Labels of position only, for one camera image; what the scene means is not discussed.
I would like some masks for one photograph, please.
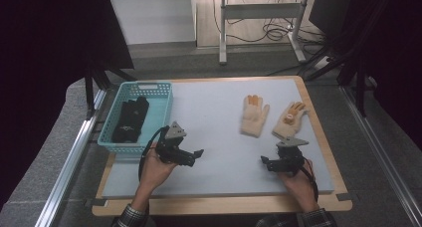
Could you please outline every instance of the basket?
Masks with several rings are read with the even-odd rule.
[[[149,102],[148,112],[137,142],[116,143],[111,141],[112,133],[118,123],[123,102],[140,96]],[[168,125],[173,93],[171,83],[124,82],[120,85],[111,109],[105,120],[98,144],[116,153],[142,153],[153,135],[163,126]]]

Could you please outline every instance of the human hand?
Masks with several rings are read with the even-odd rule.
[[[154,144],[145,157],[140,183],[130,204],[131,207],[140,212],[145,211],[152,191],[168,178],[176,166],[177,163],[162,162],[155,151]]]
[[[313,163],[311,160],[306,160],[304,169],[313,173]],[[308,177],[299,171],[295,176],[290,176],[284,172],[278,172],[277,175],[283,181],[289,193],[295,197],[305,213],[312,212],[319,209],[314,196],[314,189]]]
[[[177,163],[162,162],[155,151],[154,145],[145,157],[139,187],[153,191],[167,179],[176,166]]]

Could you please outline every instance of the wooden table frame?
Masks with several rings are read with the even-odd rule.
[[[229,81],[256,81],[256,80],[294,80],[302,101],[309,109],[308,116],[311,120],[314,133],[321,148],[334,191],[330,194],[320,194],[318,204],[327,211],[347,211],[352,207],[351,200],[338,200],[337,194],[347,193],[338,166],[332,155],[325,134],[319,123],[310,95],[308,94],[302,78],[297,76],[284,77],[248,77],[248,78],[217,78],[217,79],[188,79],[172,80],[172,83],[191,82],[229,82]],[[105,166],[102,181],[96,199],[103,199],[102,193],[106,185],[109,172],[114,162],[115,154],[111,153]],[[131,199],[108,200],[105,206],[93,206],[93,213],[97,216],[118,216]],[[300,212],[301,209],[295,199],[289,194],[266,196],[236,196],[236,197],[174,197],[151,198],[149,200],[151,215],[203,215],[203,214],[248,214],[248,213],[282,213]]]

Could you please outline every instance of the sleeve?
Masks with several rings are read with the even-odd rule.
[[[118,220],[112,227],[143,227],[149,216],[149,206],[146,208],[145,213],[136,211],[127,204],[123,213],[121,213]]]
[[[302,214],[302,220],[306,227],[335,227],[337,226],[334,218],[325,211],[319,209],[313,212]]]

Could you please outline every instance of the black object in basket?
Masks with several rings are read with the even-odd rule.
[[[123,102],[111,140],[113,142],[136,142],[141,134],[148,108],[149,102],[146,97],[139,97],[136,101]]]

